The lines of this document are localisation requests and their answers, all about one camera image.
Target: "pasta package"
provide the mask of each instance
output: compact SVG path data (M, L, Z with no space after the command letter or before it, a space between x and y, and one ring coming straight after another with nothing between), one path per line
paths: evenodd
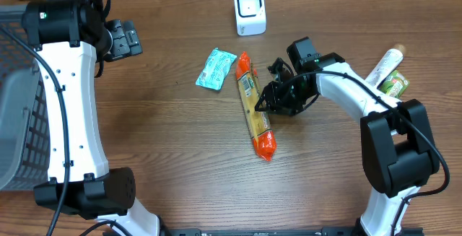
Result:
M269 125L268 114L255 111L261 90L257 71L247 52L239 57L236 78L255 153L264 160L271 161L276 151L276 139Z

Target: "white device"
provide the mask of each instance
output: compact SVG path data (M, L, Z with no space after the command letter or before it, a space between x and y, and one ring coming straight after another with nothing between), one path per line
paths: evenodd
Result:
M265 0L234 0L234 8L238 35L257 35L265 32Z

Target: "wooden table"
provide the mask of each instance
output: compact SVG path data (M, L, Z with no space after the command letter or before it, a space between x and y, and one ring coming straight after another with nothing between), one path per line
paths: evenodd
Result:
M113 0L110 18L132 19L144 53L106 64L96 80L100 135L110 167L131 167L137 197L172 228L307 229L353 225L370 194L359 127L319 99L294 117L272 116L274 160L254 154L235 81L222 91L194 83L211 50L250 54L265 66L309 36L362 77L395 43L407 49L402 100L427 108L452 180L438 196L412 201L407 227L460 235L462 224L462 0L266 0L267 31L239 38L232 0ZM436 188L443 172L424 190ZM0 193L0 234L44 235L52 211L32 193ZM92 224L61 215L55 235Z

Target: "white bottle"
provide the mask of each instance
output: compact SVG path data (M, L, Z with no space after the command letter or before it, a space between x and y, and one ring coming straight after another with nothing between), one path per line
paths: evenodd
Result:
M403 61L406 48L402 44L396 44L387 51L377 66L366 77L365 81L377 88L378 85Z

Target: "plastic basket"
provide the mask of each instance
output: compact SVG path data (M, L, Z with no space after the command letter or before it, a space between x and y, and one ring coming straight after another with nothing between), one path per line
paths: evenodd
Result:
M0 6L0 25L27 41L25 5ZM38 66L0 32L0 189L32 190L47 181L50 136L45 90Z

